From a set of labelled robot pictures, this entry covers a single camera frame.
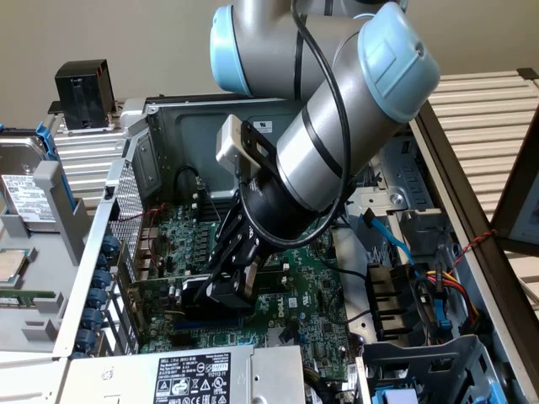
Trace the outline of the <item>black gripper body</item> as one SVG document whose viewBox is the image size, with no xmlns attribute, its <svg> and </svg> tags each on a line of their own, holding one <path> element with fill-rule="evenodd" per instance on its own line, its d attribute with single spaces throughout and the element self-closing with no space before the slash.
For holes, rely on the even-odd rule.
<svg viewBox="0 0 539 404">
<path fill-rule="evenodd" d="M 259 226 L 274 237 L 295 240 L 315 221 L 318 214 L 305 209 L 288 193 L 286 187 L 271 174 L 258 174 L 238 188 L 241 220 L 233 233 L 238 245 L 233 250 L 233 269 L 244 270 L 252 263 L 262 265 L 270 255 L 284 251 L 265 241 L 249 223 L 248 210 Z"/>
</svg>

